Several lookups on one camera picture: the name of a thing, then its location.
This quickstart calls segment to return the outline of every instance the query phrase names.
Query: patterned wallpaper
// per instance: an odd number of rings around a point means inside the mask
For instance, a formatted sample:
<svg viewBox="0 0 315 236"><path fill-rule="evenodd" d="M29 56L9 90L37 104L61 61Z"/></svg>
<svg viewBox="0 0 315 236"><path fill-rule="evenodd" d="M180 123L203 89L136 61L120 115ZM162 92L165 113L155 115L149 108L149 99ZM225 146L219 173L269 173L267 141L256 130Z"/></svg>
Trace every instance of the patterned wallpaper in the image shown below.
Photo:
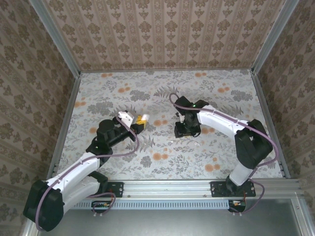
<svg viewBox="0 0 315 236"><path fill-rule="evenodd" d="M0 235L45 179L74 78L27 0L0 1Z"/></svg>
<svg viewBox="0 0 315 236"><path fill-rule="evenodd" d="M250 68L285 0L45 0L81 71Z"/></svg>
<svg viewBox="0 0 315 236"><path fill-rule="evenodd" d="M300 0L258 74L292 177L315 215L315 1Z"/></svg>

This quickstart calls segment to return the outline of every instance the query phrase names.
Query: wire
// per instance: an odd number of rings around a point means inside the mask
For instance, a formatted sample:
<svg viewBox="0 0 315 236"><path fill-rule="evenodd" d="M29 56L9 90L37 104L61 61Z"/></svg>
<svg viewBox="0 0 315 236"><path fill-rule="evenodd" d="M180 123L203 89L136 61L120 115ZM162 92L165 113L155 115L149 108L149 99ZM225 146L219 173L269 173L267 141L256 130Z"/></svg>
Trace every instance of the wire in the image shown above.
<svg viewBox="0 0 315 236"><path fill-rule="evenodd" d="M275 150L275 154L276 154L275 158L273 158L273 159L270 160L270 161L266 161L266 162L264 162L264 163L262 163L262 164L257 165L256 168L255 168L255 169L253 170L253 172L251 173L251 175L249 176L249 179L250 179L253 183L255 183L255 184L257 184L257 185L259 185L259 186L262 187L261 195L260 195L259 198L257 199L256 203L255 203L251 208L249 208L248 210L245 210L245 211L239 212L239 213L240 213L240 214L241 214L241 213L242 213L242 214L245 214L245 213L247 213L247 212L250 212L250 211L260 202L260 200L262 199L262 197L264 196L264 193L265 193L265 187L264 187L261 183L258 183L258 182L256 182L256 181L252 180L250 177L253 176L253 174L257 171L257 169L258 169L259 167L269 165L269 164L273 163L274 161L278 160L278 157L279 157L279 149L278 149L276 143L275 143L271 138L269 138L267 135L265 135L264 133L262 133L261 131L256 130L255 128L252 128L252 127L248 126L247 124L244 124L244 123L242 123L242 122L239 122L238 119L232 118L232 117L227 116L227 115L222 114L222 113L219 113L219 112L217 112L216 110L207 109L207 108L183 107L183 106L177 105L177 104L175 104L175 102L172 101L172 95L177 96L177 98L179 98L179 96L178 96L176 93L171 93L171 94L169 95L169 101L170 101L170 102L173 104L173 106L175 106L175 107L178 107L178 108L183 109L183 110L189 110L189 111L206 111L206 112L211 112L211 113L217 114L218 116L221 116L221 117L223 117L223 118L225 118L225 119L227 119L227 120L229 120L229 121L232 121L232 122L234 122L234 123L237 123L237 124L239 124L239 125L241 125L241 126L247 128L247 129L249 129L249 130L251 130L251 131L253 131L253 132L255 132L255 133L261 135L261 136L264 137L268 142L271 143L271 145L273 146L273 148L274 148L274 150Z"/></svg>
<svg viewBox="0 0 315 236"><path fill-rule="evenodd" d="M115 201L116 201L116 195L115 195L115 193L108 192L108 193L100 193L100 194L90 195L90 196L89 196L89 198L97 198L97 197L101 197L101 196L104 196L104 195L111 195L112 197L114 197L114 200L112 201L112 203L111 203L111 205L108 207L108 209L102 213L103 215L107 214L108 211L113 207L113 205L114 205L114 203L115 203ZM97 205L100 205L100 204L103 204L103 203L94 204L93 209L92 209L92 211L93 211L94 214L96 214L96 212L95 212L95 207L96 207Z"/></svg>
<svg viewBox="0 0 315 236"><path fill-rule="evenodd" d="M89 161L91 159L94 159L94 158L103 158L103 157L122 157L122 156L128 156L128 155L131 155L131 154L134 154L139 146L140 146L140 142L139 142L139 139L137 137L137 135L132 131L132 129L130 129L127 125L125 125L120 119L119 117L116 117L117 118L117 121L123 126L126 128L126 130L128 130L136 139L136 142L137 142L137 145L135 147L134 150L132 150L131 152L128 152L128 153L125 153L125 154L112 154L112 155L97 155L97 156L91 156L91 157L88 157L84 160L82 160L81 162L78 162L77 164L75 164L74 166L72 166L69 170L67 170L63 175L61 175L55 182L53 182L47 189L46 191L44 192L44 194L42 195L41 199L39 200L39 203L38 203L38 206L37 206L37 210L36 210L36 215L35 215L35 224L36 224L36 228L38 229L38 231L44 231L40 226L39 226L39 212L40 212L40 209L43 205L43 202L47 196L47 194L49 193L49 191L57 184L59 183L65 176L67 176L71 171L73 171L75 168L77 168L79 165L82 165L84 162L86 161Z"/></svg>

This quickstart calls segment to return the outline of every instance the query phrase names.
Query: gray leaf pattern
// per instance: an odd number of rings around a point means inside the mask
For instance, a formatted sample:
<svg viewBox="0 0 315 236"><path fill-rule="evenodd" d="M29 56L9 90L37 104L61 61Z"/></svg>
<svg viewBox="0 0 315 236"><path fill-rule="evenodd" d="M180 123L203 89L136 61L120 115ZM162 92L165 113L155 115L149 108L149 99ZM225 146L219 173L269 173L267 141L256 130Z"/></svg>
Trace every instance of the gray leaf pattern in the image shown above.
<svg viewBox="0 0 315 236"><path fill-rule="evenodd" d="M128 110L149 114L150 119L138 135L140 147L135 154L110 158L99 169L111 180L226 178L237 163L234 140L205 125L199 137L176 139L174 124L179 119L168 100L172 92L265 124L248 70L83 73L58 173L82 156L102 120ZM128 153L135 145L126 139L113 152ZM275 164L258 169L254 177L281 176Z"/></svg>

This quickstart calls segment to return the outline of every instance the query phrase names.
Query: patterned fabric surface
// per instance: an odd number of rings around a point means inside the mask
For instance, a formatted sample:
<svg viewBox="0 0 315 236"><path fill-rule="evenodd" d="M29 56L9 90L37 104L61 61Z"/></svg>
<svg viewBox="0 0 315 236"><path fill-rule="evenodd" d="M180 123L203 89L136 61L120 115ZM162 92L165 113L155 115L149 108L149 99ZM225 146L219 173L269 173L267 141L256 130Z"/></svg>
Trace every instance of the patterned fabric surface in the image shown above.
<svg viewBox="0 0 315 236"><path fill-rule="evenodd" d="M259 72L292 177L315 215L315 1L301 0Z"/></svg>
<svg viewBox="0 0 315 236"><path fill-rule="evenodd" d="M80 91L68 130L59 172L82 156L98 124L118 111L150 114L136 154L110 158L100 169L110 179L226 178L237 158L234 140L202 126L199 137L174 136L179 121L170 104L171 92L190 101L203 99L231 116L262 121L264 117L248 70L90 73L81 76ZM134 149L130 139L114 153ZM255 177L282 177L279 165L260 168Z"/></svg>
<svg viewBox="0 0 315 236"><path fill-rule="evenodd" d="M285 0L45 0L81 71L251 67Z"/></svg>
<svg viewBox="0 0 315 236"><path fill-rule="evenodd" d="M0 235L46 179L74 78L27 0L0 1Z"/></svg>

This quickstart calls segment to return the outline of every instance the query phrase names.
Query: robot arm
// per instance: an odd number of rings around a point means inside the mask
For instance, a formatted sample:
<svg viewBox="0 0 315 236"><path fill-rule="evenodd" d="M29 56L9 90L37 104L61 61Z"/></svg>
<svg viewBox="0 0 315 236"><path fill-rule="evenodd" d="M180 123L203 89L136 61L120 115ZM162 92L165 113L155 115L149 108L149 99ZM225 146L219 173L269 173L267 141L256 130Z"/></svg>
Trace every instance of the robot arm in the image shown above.
<svg viewBox="0 0 315 236"><path fill-rule="evenodd" d="M226 136L235 140L238 164L226 179L226 188L231 192L236 192L251 176L257 165L265 159L272 151L272 145L263 137L250 131L247 128L232 122L228 118L233 118L223 112L216 111L209 103L199 100L196 103L189 102L184 96L178 98L176 105L191 108L209 109L209 111L189 111L175 107L178 110L180 122L175 123L175 136L196 136L200 134L200 125L208 125L222 132ZM258 120L250 122L239 120L248 126L266 134L266 131Z"/></svg>
<svg viewBox="0 0 315 236"><path fill-rule="evenodd" d="M139 134L144 130L149 116L134 117L125 111L119 112L119 118L135 134ZM46 231L54 229L63 215L81 200L95 193L106 192L108 178L96 170L108 161L109 157L97 158L96 156L112 155L112 147L128 137L135 141L135 137L123 125L116 126L117 124L119 122L116 118L103 120L99 124L91 145L73 165L51 179L36 181L31 187L23 215L35 222L40 199L48 187L57 180L59 182L48 192L39 212L39 225Z"/></svg>

